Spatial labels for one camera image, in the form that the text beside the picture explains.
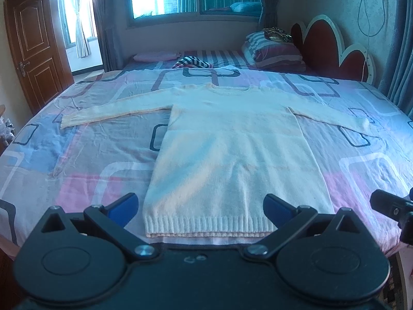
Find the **sweater's right sleeve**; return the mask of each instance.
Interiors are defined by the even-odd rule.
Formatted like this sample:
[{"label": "sweater's right sleeve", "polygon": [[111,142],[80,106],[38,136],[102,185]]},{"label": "sweater's right sleeve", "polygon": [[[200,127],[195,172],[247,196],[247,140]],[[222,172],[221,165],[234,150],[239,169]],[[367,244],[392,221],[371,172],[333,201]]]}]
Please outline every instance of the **sweater's right sleeve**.
[{"label": "sweater's right sleeve", "polygon": [[174,98],[176,99],[177,96],[182,95],[185,88],[187,86],[166,88],[115,100],[101,106],[86,108],[63,116],[60,129],[117,118],[127,114],[171,109]]}]

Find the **white knit sweater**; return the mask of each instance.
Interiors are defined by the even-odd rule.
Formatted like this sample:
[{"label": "white knit sweater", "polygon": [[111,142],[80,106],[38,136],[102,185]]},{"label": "white knit sweater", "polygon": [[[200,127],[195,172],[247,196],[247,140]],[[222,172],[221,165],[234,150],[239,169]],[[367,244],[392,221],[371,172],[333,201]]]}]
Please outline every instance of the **white knit sweater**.
[{"label": "white knit sweater", "polygon": [[64,116],[61,128],[171,108],[143,205],[147,236],[264,236],[273,193],[333,213],[321,171],[294,114],[377,137],[366,119],[266,87],[183,86]]}]

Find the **striped pillow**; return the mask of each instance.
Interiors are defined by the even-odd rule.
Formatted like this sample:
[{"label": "striped pillow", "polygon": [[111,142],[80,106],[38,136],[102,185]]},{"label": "striped pillow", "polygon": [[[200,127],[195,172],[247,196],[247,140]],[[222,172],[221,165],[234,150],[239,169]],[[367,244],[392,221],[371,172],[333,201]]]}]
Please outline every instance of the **striped pillow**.
[{"label": "striped pillow", "polygon": [[272,68],[277,65],[305,67],[303,57],[294,44],[268,40],[263,31],[248,35],[242,52],[248,63],[257,68]]}]

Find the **door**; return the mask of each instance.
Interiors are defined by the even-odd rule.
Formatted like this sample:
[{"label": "door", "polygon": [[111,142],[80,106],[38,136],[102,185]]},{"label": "door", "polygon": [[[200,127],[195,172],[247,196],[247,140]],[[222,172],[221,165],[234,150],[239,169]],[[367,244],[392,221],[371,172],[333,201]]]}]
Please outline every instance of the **door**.
[{"label": "door", "polygon": [[49,0],[5,0],[4,9],[13,62],[35,115],[74,83],[69,62],[59,55]]}]

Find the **red headboard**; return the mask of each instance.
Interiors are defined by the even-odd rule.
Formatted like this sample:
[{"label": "red headboard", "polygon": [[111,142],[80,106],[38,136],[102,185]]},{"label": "red headboard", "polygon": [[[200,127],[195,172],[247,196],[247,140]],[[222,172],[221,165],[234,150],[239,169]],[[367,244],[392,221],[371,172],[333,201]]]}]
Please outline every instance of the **red headboard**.
[{"label": "red headboard", "polygon": [[[291,36],[304,62],[317,75],[361,80],[366,48],[361,44],[345,48],[339,28],[328,16],[315,17],[308,27],[302,22],[295,23],[291,28]],[[363,81],[373,84],[375,72],[374,61],[367,55]]]}]

